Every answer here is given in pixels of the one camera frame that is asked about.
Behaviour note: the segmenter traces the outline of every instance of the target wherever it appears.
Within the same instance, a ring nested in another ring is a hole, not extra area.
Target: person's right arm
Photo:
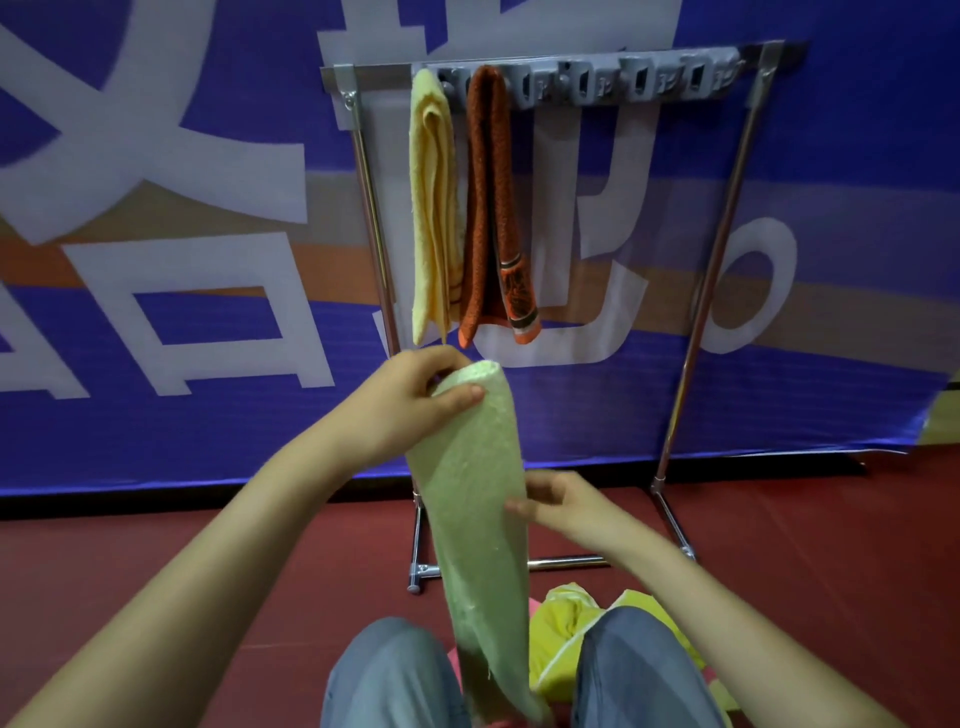
[[[757,728],[900,728],[903,723],[576,473],[532,471],[507,509],[643,582]]]

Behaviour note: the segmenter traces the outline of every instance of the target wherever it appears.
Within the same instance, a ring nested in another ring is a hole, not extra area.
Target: towel rack
[[[451,109],[463,110],[473,71],[478,66],[487,64],[496,66],[503,74],[515,109],[531,109],[545,105],[612,106],[719,99],[727,94],[737,78],[748,72],[756,72],[747,95],[747,113],[740,131],[733,169],[727,182],[723,211],[717,223],[707,270],[697,296],[680,383],[663,436],[657,473],[646,488],[680,549],[694,561],[696,552],[693,545],[687,539],[664,494],[667,465],[696,367],[716,282],[720,277],[720,267],[727,250],[727,240],[736,213],[747,160],[756,137],[760,112],[770,95],[770,88],[778,71],[789,71],[800,65],[806,56],[807,45],[805,41],[767,40],[738,46],[646,52],[621,51],[607,54],[375,65],[338,64],[321,69],[324,90],[333,97],[340,125],[349,129],[353,142],[357,176],[363,193],[367,235],[377,269],[377,295],[390,356],[400,351],[396,328],[396,294],[364,137],[363,91],[410,88],[413,75],[421,68],[429,68],[441,81]],[[439,578],[441,574],[440,567],[436,564],[420,562],[424,509],[416,483],[413,491],[414,542],[407,591],[419,594],[422,579]],[[540,571],[600,567],[606,566],[607,562],[598,555],[558,556],[530,560],[527,565],[531,571]]]

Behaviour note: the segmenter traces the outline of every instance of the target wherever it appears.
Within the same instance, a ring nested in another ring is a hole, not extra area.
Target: orange towel
[[[510,100],[500,72],[477,69],[467,94],[467,241],[460,346],[481,324],[512,328],[518,344],[540,333],[530,265],[520,248],[510,151]]]

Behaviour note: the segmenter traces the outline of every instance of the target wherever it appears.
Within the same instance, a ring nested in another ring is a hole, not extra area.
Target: person
[[[389,359],[284,446],[14,717],[17,728],[198,725],[303,529],[355,473],[397,457],[483,399],[432,398],[469,360],[452,347]],[[660,601],[757,728],[899,726],[657,532],[575,473],[531,472],[505,508],[627,570]],[[580,728],[722,725],[673,635],[645,613],[608,612],[588,633],[572,721]],[[364,630],[333,669],[322,728],[467,728],[439,642],[402,619]]]

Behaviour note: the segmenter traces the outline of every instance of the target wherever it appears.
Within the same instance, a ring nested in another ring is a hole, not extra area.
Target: person's left arm
[[[197,725],[303,529],[352,475],[483,398],[434,377],[469,360],[403,352],[274,455],[230,504],[13,719],[16,728]]]

